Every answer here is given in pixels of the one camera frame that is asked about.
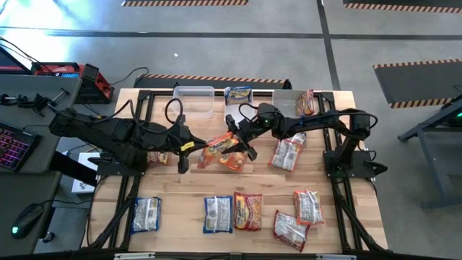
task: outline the striped caution tape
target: striped caution tape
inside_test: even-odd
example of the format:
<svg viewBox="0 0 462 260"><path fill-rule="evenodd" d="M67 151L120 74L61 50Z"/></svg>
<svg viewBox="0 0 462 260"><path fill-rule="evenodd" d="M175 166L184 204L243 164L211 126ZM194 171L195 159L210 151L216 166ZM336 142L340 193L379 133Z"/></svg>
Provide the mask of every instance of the striped caution tape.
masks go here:
<svg viewBox="0 0 462 260"><path fill-rule="evenodd" d="M429 100L413 100L413 101L403 101L403 102L394 102L389 103L390 108L417 108L428 105L445 105L449 103L453 98L436 98Z"/></svg>
<svg viewBox="0 0 462 260"><path fill-rule="evenodd" d="M438 6L408 6L396 4L344 4L346 8L352 9L374 9L374 10L390 10L390 11L408 11L408 12L439 12L461 14L462 8L458 7L438 7Z"/></svg>
<svg viewBox="0 0 462 260"><path fill-rule="evenodd" d="M444 63L453 63L453 62L462 62L462 60L458 58L452 58L452 59L436 60L436 61L414 61L414 62L411 61L411 62L398 62L394 64L377 64L377 65L374 65L374 69L387 68L387 67L389 68L389 67L395 67L395 66L444 64Z"/></svg>
<svg viewBox="0 0 462 260"><path fill-rule="evenodd" d="M145 78L153 79L192 79L192 80L215 80L228 82L261 82L261 83L284 83L284 79L249 79L239 77L207 77L207 76L187 76L187 75L165 75L165 74L146 74L141 75Z"/></svg>
<svg viewBox="0 0 462 260"><path fill-rule="evenodd" d="M247 3L248 0L128 0L122 7L239 6Z"/></svg>

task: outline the black and orange tape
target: black and orange tape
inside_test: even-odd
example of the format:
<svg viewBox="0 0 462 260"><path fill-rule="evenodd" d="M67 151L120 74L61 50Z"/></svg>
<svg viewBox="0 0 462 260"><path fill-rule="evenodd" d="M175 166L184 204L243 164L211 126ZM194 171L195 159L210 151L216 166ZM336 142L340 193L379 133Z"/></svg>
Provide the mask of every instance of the black and orange tape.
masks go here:
<svg viewBox="0 0 462 260"><path fill-rule="evenodd" d="M394 102L389 104L390 108L417 108L428 105L445 105L449 103L453 98L435 98L428 100L413 100L413 101L402 101Z"/></svg>
<svg viewBox="0 0 462 260"><path fill-rule="evenodd" d="M445 63L453 63L453 62L462 62L462 59L459 58L452 58L452 59L444 59L444 60L436 60L436 61L411 61L411 62L398 62L393 64L377 64L374 65L374 69L379 68L391 68L395 66L418 66L418 65L430 65L430 64L445 64Z"/></svg>
<svg viewBox="0 0 462 260"><path fill-rule="evenodd" d="M153 79L191 79L191 80L212 80L212 81L228 81L228 82L260 82L260 83L275 83L282 84L285 79L251 79L241 77L208 77L208 76L187 76L187 75L166 75L166 74L146 74L140 77Z"/></svg>
<svg viewBox="0 0 462 260"><path fill-rule="evenodd" d="M387 10L387 11L408 11L408 12L437 12L437 13L451 13L462 14L462 3L452 4L452 2L445 3L444 0L435 0L434 6L429 4L425 5L409 5L409 1L402 1L403 4L390 4L390 1L369 1L368 3L358 3L352 0L344 0L344 6L351 9L369 9L369 10Z"/></svg>
<svg viewBox="0 0 462 260"><path fill-rule="evenodd" d="M197 6L240 6L248 0L126 0L122 7L197 7Z"/></svg>

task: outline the computer mouse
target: computer mouse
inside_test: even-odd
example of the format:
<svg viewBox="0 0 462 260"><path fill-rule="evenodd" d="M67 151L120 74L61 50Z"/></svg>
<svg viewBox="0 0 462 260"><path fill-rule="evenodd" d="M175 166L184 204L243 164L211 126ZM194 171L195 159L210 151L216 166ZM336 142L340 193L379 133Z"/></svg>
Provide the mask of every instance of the computer mouse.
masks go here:
<svg viewBox="0 0 462 260"><path fill-rule="evenodd" d="M29 235L30 231L34 228L35 223L40 219L43 213L43 206L41 204L32 203L27 206L17 216L13 222L12 236L14 239L22 239Z"/></svg>

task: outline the plastic container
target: plastic container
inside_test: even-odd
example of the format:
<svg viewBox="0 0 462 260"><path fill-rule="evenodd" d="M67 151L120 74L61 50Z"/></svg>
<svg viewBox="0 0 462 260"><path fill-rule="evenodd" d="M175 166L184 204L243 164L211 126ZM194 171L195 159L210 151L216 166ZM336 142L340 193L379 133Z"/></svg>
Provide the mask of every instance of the plastic container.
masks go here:
<svg viewBox="0 0 462 260"><path fill-rule="evenodd" d="M251 105L253 105L253 92L252 92L252 95L250 95L250 102L249 103ZM251 108L248 105L244 105L240 110L249 119L252 119L252 117L254 117L255 114L256 114L256 110ZM244 119L244 117L239 113L239 104L225 105L225 117L223 118L224 121L226 121L226 115L231 115L234 118L234 120L236 122L236 125Z"/></svg>
<svg viewBox="0 0 462 260"><path fill-rule="evenodd" d="M295 113L295 103L306 91L307 90L275 90L273 91L273 105L277 107L284 116L299 118Z"/></svg>
<svg viewBox="0 0 462 260"><path fill-rule="evenodd" d="M183 103L183 115L189 118L211 118L214 115L215 89L210 86L178 86L173 90L173 98ZM173 102L170 107L177 115L180 104Z"/></svg>

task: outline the blue snack bag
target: blue snack bag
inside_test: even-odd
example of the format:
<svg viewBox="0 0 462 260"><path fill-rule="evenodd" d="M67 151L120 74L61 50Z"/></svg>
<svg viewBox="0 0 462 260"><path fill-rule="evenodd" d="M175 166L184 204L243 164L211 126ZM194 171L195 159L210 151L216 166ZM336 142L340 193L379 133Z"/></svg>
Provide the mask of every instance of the blue snack bag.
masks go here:
<svg viewBox="0 0 462 260"><path fill-rule="evenodd" d="M205 197L204 234L232 233L232 196Z"/></svg>
<svg viewBox="0 0 462 260"><path fill-rule="evenodd" d="M130 233L158 231L161 205L162 200L158 197L136 198Z"/></svg>
<svg viewBox="0 0 462 260"><path fill-rule="evenodd" d="M229 87L225 93L225 105L249 103L251 95L251 87Z"/></svg>

